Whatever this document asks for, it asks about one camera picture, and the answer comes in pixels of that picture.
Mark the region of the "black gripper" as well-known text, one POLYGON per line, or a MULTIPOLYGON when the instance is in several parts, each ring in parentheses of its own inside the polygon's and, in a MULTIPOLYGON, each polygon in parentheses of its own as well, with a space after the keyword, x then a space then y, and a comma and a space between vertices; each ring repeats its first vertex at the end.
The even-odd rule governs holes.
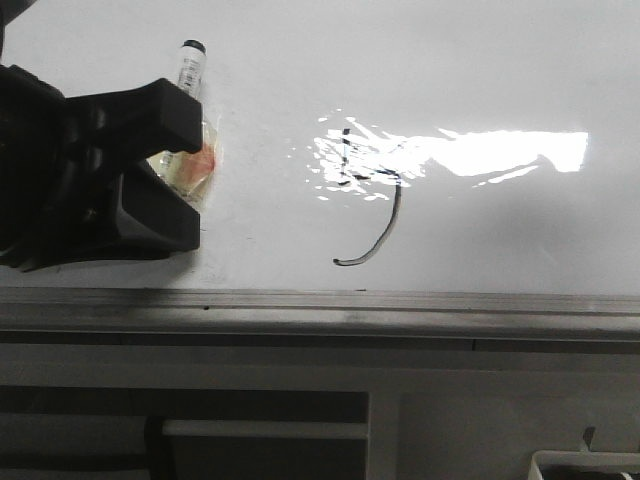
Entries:
POLYGON ((94 167, 188 143, 186 104, 161 78, 67 97, 16 66, 1 69, 1 263, 32 271, 90 261, 165 259, 200 247, 200 214, 147 165, 91 197, 94 167))

